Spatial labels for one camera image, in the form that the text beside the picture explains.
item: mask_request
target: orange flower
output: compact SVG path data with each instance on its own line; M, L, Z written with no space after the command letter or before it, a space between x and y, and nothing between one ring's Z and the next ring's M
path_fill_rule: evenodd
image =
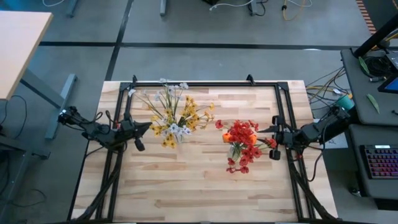
M225 143L227 143L227 142L230 142L230 137L231 137L231 134L230 133L225 133L225 134L223 134L223 141L225 142Z
M257 136L255 134L250 135L250 140L251 140L252 144L255 144L257 141Z

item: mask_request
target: keyboard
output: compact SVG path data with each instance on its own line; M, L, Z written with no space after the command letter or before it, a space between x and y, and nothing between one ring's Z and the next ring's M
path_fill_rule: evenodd
M361 146L370 179L398 179L398 146Z

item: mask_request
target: desk leg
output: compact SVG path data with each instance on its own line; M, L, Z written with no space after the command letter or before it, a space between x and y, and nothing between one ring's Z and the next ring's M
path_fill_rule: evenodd
M75 74L69 75L65 85L63 86L61 94L58 94L51 87L45 84L43 80L34 75L29 69L26 70L24 76L22 77L22 84L41 96L57 109L54 111L53 116L51 117L50 126L45 134L46 139L53 139L55 137L55 133L57 132L58 128L58 115L66 106L73 83L76 81L76 79L77 77Z
M166 5L167 5L167 0L161 0L161 2L160 2L160 16L165 16L166 15Z
M7 138L4 136L0 136L0 146L4 146L2 150L6 151L24 151L24 152L31 152L32 155L40 156L42 159L48 159L50 156L50 152L46 149L32 149L32 147L24 144L23 142Z
M67 9L67 16L73 18L75 16L75 9L78 0L69 0L69 5Z
M252 1L251 3L251 16L255 16L257 14L257 0Z

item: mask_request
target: wooden desk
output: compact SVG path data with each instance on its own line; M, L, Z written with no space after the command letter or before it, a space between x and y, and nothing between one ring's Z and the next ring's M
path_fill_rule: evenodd
M71 74L59 94L27 69L51 19L49 12L0 11L0 100L9 100L21 82L52 104L57 110L45 135L47 139L55 136L57 115L76 80L76 75Z
M104 83L98 111L114 113L119 84ZM289 88L297 126L312 122L304 82L291 81ZM154 97L156 89L148 88L150 97ZM214 102L216 119L253 119L260 128L268 128L272 116L278 114L275 91L271 87L201 87L190 88L186 94L199 105ZM131 114L136 121L148 121L152 116L137 98L133 99ZM102 118L99 122L108 123L108 120ZM249 165L250 173L230 174L225 171L229 145L222 142L221 131L214 123L206 130L199 129L176 149L160 146L161 138L154 137L152 131L148 131L142 141L146 146L144 152L139 152L131 141L124 153L114 222L297 221L282 147L280 161L270 160L266 154ZM98 147L92 142L88 151ZM313 149L305 151L308 175L312 175L319 153ZM105 157L106 150L103 150L86 158L72 218L81 215L97 194ZM317 178L310 186L323 206L336 216L322 159L318 163ZM304 196L301 199L305 209Z

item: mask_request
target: metal stand leg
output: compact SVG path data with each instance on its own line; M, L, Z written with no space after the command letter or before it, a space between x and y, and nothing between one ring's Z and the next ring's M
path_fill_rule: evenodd
M68 101L68 97L71 92L73 83L76 81L76 79L77 77L75 74L69 75L65 85L63 86L61 94L58 94L36 75L34 75L30 70L26 70L24 76L22 77L22 84L41 96L57 109L53 113L50 121L50 126L45 134L46 139L53 139L55 137L55 132L57 132L58 128L58 115L66 106L66 102Z
M167 4L167 0L161 0L161 2L160 2L160 16L165 16L166 15L166 4Z
M75 9L77 5L78 0L70 0L68 9L67 9L67 16L70 18L73 18L75 16Z
M251 2L251 16L255 16L257 14L257 0Z

